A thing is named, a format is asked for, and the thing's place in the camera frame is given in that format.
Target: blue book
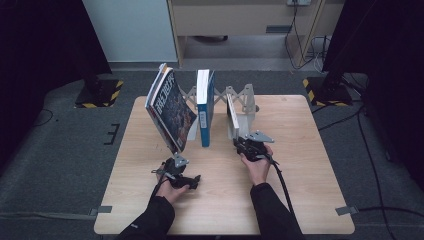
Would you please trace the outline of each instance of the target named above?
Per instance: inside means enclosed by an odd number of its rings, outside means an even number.
[[[214,71],[209,69],[197,71],[196,101],[202,147],[209,147],[211,141],[211,124],[215,105],[214,81]]]

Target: book spine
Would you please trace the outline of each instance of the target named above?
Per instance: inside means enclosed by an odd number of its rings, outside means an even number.
[[[202,147],[209,147],[210,145],[210,124],[207,104],[198,104],[197,109],[199,112],[199,126],[200,137],[202,140]]]

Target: wooden table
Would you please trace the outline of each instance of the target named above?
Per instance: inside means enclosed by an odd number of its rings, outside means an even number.
[[[269,145],[280,163],[302,232],[353,233],[350,215],[338,216],[335,211],[346,203],[306,99],[259,95],[255,100],[260,110],[252,130],[261,130],[275,140]],[[151,170],[171,156],[144,103],[145,97],[135,101],[102,201],[102,206],[112,206],[112,211],[99,213],[94,225],[98,234],[119,234],[144,212],[157,181]],[[249,195],[251,183],[228,139],[225,107],[222,101],[215,105],[210,147],[201,147],[198,132],[182,153],[190,160],[184,176],[201,174],[202,178],[197,190],[175,204],[176,217],[169,234],[259,234]],[[268,182],[286,204],[273,168]]]

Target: book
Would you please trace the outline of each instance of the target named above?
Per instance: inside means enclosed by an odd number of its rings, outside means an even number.
[[[199,117],[202,147],[209,147],[211,124],[215,106],[215,72],[209,69],[197,70],[196,103]]]
[[[230,139],[238,139],[239,137],[239,122],[237,120],[236,109],[234,108],[233,96],[227,93],[227,116],[228,116],[228,135]]]
[[[185,102],[174,70],[166,64],[159,67],[145,107],[171,152],[184,151],[188,132],[197,115]]]

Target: black curtain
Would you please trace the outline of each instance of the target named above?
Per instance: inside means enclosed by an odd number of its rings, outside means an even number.
[[[366,73],[363,95],[387,156],[424,190],[424,1],[346,0],[324,70]]]
[[[111,73],[81,0],[0,0],[0,169],[67,83]]]

